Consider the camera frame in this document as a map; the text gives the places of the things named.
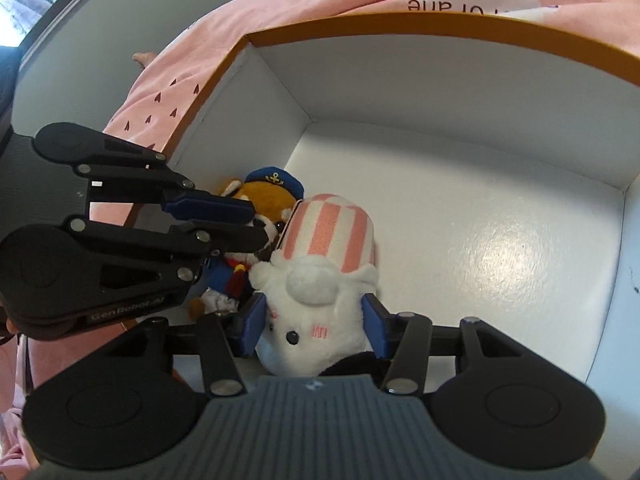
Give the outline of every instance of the striped hat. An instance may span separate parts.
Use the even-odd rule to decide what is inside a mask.
[[[374,262],[373,223],[341,196],[315,195],[296,208],[280,249],[286,260],[319,254],[340,272],[352,272]]]

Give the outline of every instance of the plush toy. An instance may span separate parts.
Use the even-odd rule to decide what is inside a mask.
[[[360,299],[375,292],[373,225],[364,210],[322,194],[298,205],[269,262],[249,272],[268,304],[256,347],[273,374],[316,376],[370,349]]]
[[[209,288],[201,298],[191,302],[191,319],[210,312],[235,311],[242,300],[251,296],[253,289],[247,272],[252,265],[269,259],[296,202],[303,197],[304,188],[286,171],[269,167],[250,173],[244,181],[228,179],[217,194],[250,200],[255,209],[252,223],[265,229],[269,243],[257,253],[226,253],[212,258]]]

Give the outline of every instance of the gold anchor emblem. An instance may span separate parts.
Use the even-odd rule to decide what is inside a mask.
[[[277,186],[282,186],[284,184],[284,180],[280,180],[278,177],[278,173],[273,173],[271,176],[265,177],[272,184],[276,184]]]

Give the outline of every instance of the blue sailor hat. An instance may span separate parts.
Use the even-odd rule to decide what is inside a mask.
[[[276,186],[282,186],[289,191],[293,198],[302,200],[305,194],[305,188],[300,182],[292,177],[289,173],[280,168],[269,166],[255,170],[246,176],[245,182],[270,182]]]

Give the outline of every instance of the black eye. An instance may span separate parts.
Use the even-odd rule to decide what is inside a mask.
[[[297,345],[298,341],[300,341],[300,336],[298,335],[298,332],[294,332],[293,330],[291,330],[290,332],[287,332],[286,338],[287,338],[287,343],[289,343],[290,345]]]

